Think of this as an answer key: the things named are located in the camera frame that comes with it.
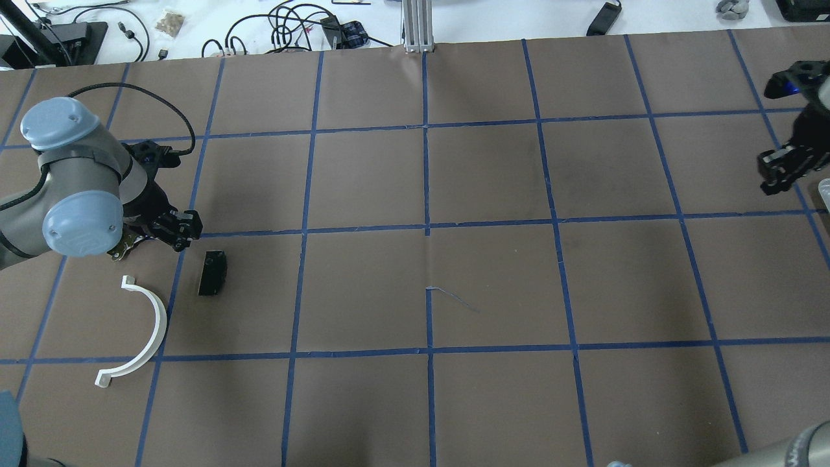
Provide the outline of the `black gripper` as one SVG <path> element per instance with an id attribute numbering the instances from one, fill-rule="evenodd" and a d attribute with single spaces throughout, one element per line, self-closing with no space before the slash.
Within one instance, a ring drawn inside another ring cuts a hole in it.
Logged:
<path id="1" fill-rule="evenodd" d="M 765 195 L 789 191 L 811 171 L 828 166 L 828 61 L 797 61 L 768 80 L 764 96 L 780 99 L 801 95 L 807 101 L 792 124 L 792 135 L 777 150 L 757 156 Z"/>
<path id="2" fill-rule="evenodd" d="M 173 169 L 181 165 L 182 153 L 154 141 L 124 144 L 123 147 L 136 168 L 142 168 L 147 175 L 142 192 L 124 205 L 124 223 L 139 235 L 172 243 L 175 252 L 189 248 L 193 241 L 201 239 L 204 230 L 198 211 L 178 211 L 155 181 L 160 169 Z"/>

